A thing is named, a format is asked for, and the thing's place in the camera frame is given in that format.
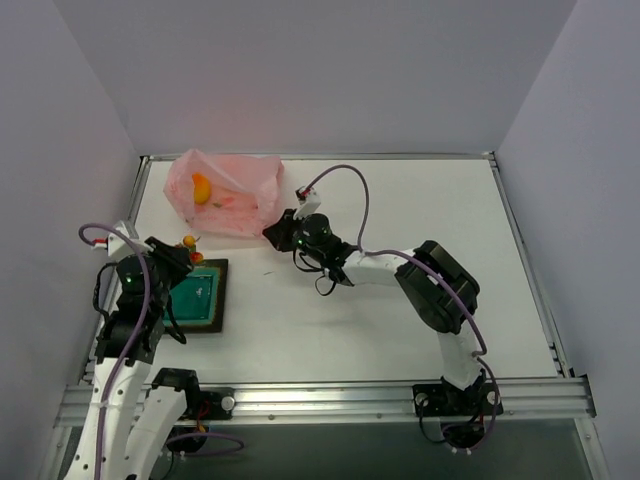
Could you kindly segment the red orange fake fruit bunch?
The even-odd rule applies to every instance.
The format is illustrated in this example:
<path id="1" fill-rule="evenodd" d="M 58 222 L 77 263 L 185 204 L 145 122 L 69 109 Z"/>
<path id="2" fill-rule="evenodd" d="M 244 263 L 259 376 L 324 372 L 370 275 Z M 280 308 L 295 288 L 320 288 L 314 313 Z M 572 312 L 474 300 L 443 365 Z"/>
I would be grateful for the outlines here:
<path id="1" fill-rule="evenodd" d="M 182 240 L 176 244 L 176 247 L 185 248 L 188 250 L 190 261 L 193 265 L 199 265 L 204 262 L 204 255 L 197 250 L 197 241 L 199 237 L 193 235 L 186 235 Z"/>

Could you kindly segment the pink plastic bag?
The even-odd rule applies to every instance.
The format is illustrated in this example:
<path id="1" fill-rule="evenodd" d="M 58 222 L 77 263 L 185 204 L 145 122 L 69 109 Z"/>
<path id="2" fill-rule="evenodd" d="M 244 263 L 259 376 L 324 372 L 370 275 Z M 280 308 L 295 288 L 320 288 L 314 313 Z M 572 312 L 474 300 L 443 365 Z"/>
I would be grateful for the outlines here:
<path id="1" fill-rule="evenodd" d="M 205 205 L 193 201 L 192 175 L 206 176 L 212 195 Z M 189 227 L 203 232 L 253 238 L 283 212 L 284 165 L 278 156 L 207 154 L 191 149 L 172 162 L 163 192 Z"/>

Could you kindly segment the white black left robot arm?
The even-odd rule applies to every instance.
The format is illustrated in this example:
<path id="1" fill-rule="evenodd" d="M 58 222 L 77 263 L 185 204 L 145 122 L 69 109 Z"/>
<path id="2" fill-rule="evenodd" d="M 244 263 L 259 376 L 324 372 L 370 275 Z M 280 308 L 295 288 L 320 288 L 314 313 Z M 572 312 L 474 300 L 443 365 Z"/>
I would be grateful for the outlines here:
<path id="1" fill-rule="evenodd" d="M 197 397 L 192 370 L 163 368 L 143 385 L 165 332 L 170 291 L 192 272 L 191 253 L 154 237 L 113 230 L 91 241 L 104 249 L 121 284 L 96 345 L 91 401 L 66 473 L 69 479 L 147 479 L 175 422 Z"/>

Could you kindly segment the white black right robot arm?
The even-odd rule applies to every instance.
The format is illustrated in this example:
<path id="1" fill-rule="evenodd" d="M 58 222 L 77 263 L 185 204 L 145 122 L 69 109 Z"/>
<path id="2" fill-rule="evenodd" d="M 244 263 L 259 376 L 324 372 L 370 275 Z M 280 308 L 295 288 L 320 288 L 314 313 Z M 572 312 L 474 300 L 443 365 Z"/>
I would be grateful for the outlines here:
<path id="1" fill-rule="evenodd" d="M 443 381 L 465 391 L 486 378 L 479 360 L 486 344 L 473 320 L 479 284 L 437 242 L 427 240 L 410 251 L 361 252 L 333 233 L 326 215 L 297 218 L 293 209 L 285 210 L 263 236 L 277 251 L 313 260 L 307 270 L 322 273 L 333 286 L 399 288 L 420 320 L 437 333 Z"/>

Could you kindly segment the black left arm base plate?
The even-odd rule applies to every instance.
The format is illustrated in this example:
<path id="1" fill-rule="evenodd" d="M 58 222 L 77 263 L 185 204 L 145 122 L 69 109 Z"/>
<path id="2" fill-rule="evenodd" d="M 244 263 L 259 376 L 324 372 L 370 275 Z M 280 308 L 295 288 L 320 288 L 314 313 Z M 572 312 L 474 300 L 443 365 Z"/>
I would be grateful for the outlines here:
<path id="1" fill-rule="evenodd" d="M 233 417 L 236 405 L 235 390 L 230 387 L 216 387 L 201 390 L 196 397 L 194 418 L 200 421 L 223 421 Z"/>

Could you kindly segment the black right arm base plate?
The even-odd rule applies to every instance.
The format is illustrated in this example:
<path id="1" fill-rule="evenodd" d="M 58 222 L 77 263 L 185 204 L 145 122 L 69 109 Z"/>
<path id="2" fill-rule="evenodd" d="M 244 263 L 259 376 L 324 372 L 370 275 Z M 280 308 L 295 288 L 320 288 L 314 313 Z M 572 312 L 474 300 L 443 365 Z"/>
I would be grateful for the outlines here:
<path id="1" fill-rule="evenodd" d="M 496 399 L 495 392 L 487 382 L 465 390 L 459 390 L 446 381 L 414 384 L 412 394 L 415 413 L 423 412 L 424 417 L 472 417 L 475 414 L 504 413 L 501 400 L 494 407 L 492 401 Z"/>

